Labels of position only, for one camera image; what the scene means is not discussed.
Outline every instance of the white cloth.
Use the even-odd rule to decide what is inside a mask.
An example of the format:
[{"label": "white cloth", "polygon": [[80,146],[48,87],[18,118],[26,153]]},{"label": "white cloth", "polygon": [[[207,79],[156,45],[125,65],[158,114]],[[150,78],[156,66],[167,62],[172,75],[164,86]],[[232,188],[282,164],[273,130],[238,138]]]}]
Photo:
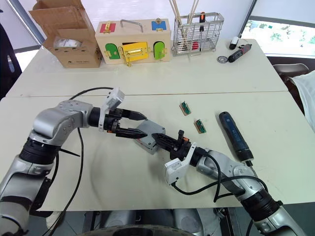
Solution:
[{"label": "white cloth", "polygon": [[315,132],[315,70],[306,75],[291,78],[299,90],[305,118]]}]

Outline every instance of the small circuit board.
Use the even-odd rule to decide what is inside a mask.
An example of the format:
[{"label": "small circuit board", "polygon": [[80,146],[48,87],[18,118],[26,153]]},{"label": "small circuit board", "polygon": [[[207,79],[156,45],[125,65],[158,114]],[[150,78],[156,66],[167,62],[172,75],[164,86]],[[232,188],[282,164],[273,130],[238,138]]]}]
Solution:
[{"label": "small circuit board", "polygon": [[191,110],[189,109],[189,106],[185,101],[182,102],[181,104],[179,104],[179,107],[181,108],[181,110],[185,116],[187,116],[191,113]]},{"label": "small circuit board", "polygon": [[193,124],[195,125],[199,134],[207,133],[205,126],[203,125],[200,119],[196,120]]}]

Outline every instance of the metal pole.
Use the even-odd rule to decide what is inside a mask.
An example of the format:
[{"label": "metal pole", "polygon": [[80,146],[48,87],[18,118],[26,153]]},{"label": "metal pole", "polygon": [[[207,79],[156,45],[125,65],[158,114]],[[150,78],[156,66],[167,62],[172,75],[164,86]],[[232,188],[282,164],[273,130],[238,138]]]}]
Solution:
[{"label": "metal pole", "polygon": [[257,2],[257,0],[253,0],[253,1],[252,1],[251,7],[250,7],[250,9],[248,10],[247,16],[246,16],[245,21],[244,21],[244,23],[243,23],[243,25],[242,25],[242,28],[241,28],[241,30],[240,30],[240,33],[238,34],[238,37],[239,37],[239,38],[242,37],[242,32],[243,32],[243,30],[245,29],[245,26],[246,26],[246,24],[247,24],[247,21],[248,21],[249,17],[250,17],[251,14],[252,14],[252,11],[253,11],[253,9],[254,9],[254,7],[255,7],[255,5],[256,5],[256,2]]},{"label": "metal pole", "polygon": [[41,45],[45,39],[36,28],[35,24],[25,11],[25,9],[20,4],[19,0],[7,0],[7,3],[12,8],[14,13],[17,15],[19,20],[22,22],[26,30],[30,33],[30,35],[34,38],[38,45]]}]

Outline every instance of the metal handle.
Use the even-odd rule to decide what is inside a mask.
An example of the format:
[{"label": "metal handle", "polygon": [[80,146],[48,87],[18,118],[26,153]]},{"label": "metal handle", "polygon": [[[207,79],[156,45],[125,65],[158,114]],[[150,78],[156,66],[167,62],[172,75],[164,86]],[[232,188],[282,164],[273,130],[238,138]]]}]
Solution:
[{"label": "metal handle", "polygon": [[124,26],[123,26],[123,22],[127,22],[127,23],[132,23],[132,24],[138,25],[138,26],[140,26],[140,28],[141,28],[141,32],[143,32],[142,24],[140,24],[139,22],[128,21],[128,20],[120,20],[120,25],[121,25],[122,28],[124,27]]}]

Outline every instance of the cardboard box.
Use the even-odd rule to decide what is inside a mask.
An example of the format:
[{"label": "cardboard box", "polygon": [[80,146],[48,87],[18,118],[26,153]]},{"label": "cardboard box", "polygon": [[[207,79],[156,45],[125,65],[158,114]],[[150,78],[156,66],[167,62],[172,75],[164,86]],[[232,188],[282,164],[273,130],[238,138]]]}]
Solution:
[{"label": "cardboard box", "polygon": [[[37,0],[30,14],[47,39],[43,46],[66,68],[99,67],[102,55],[94,28],[80,0]],[[81,47],[54,47],[56,37],[75,39]]]}]

